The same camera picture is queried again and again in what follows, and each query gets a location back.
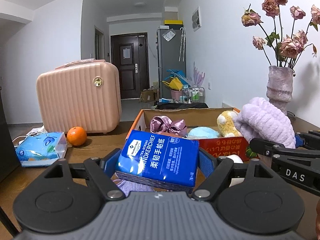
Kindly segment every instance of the blue tissue pack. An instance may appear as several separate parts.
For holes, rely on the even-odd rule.
[[[116,163],[120,179],[191,192],[196,183],[199,142],[133,130]]]
[[[64,158],[67,140],[63,132],[29,135],[16,148],[22,167],[50,166],[59,158]]]

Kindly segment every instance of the white wall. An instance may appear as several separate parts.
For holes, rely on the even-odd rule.
[[[107,57],[109,48],[109,24],[107,16],[96,3],[95,0],[83,0],[82,3],[82,18],[81,18],[81,58],[90,58],[90,54],[94,58],[94,38],[95,27],[103,34],[105,39],[105,60],[110,62],[110,57]]]
[[[81,58],[81,10],[82,0],[46,4],[35,10],[33,21],[4,45],[0,73],[7,123],[42,122],[36,79]]]
[[[204,87],[206,102],[210,107],[221,107],[225,102],[242,108],[251,98],[266,97],[269,63],[263,51],[252,45],[252,36],[265,34],[259,26],[244,27],[241,16],[244,8],[251,8],[261,15],[263,26],[269,33],[273,30],[273,20],[261,9],[264,0],[182,0],[179,5],[179,19],[183,20],[186,35],[187,75],[191,75],[193,61],[201,71],[206,72]],[[289,8],[299,6],[307,16],[296,21],[295,32],[306,31],[311,19],[311,6],[320,7],[320,0],[289,0],[281,6],[284,33],[291,34],[293,19]],[[191,16],[200,6],[202,27],[193,32]],[[320,51],[320,33],[310,27],[309,43],[314,43]],[[269,47],[267,53],[272,62],[274,56]],[[320,126],[320,55],[312,58],[311,46],[306,49],[295,67],[293,82],[293,101],[288,109],[317,126]]]
[[[110,24],[110,36],[127,33],[148,33],[148,56],[149,56],[149,77],[150,86],[155,81],[158,81],[158,58],[156,46],[156,33],[161,21],[140,21],[140,22],[125,22]]]
[[[21,5],[0,0],[0,18],[29,23],[33,20],[34,11]]]

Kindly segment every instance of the pink textured vase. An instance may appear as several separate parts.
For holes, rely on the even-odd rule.
[[[292,100],[293,70],[287,67],[269,67],[267,97],[269,102],[287,115],[287,104]]]

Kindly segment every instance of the yellow box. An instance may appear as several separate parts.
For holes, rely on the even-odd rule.
[[[164,24],[183,24],[180,20],[164,20]]]

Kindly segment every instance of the dark brown door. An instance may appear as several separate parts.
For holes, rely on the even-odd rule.
[[[111,36],[111,47],[121,99],[140,98],[141,91],[149,88],[147,34]]]

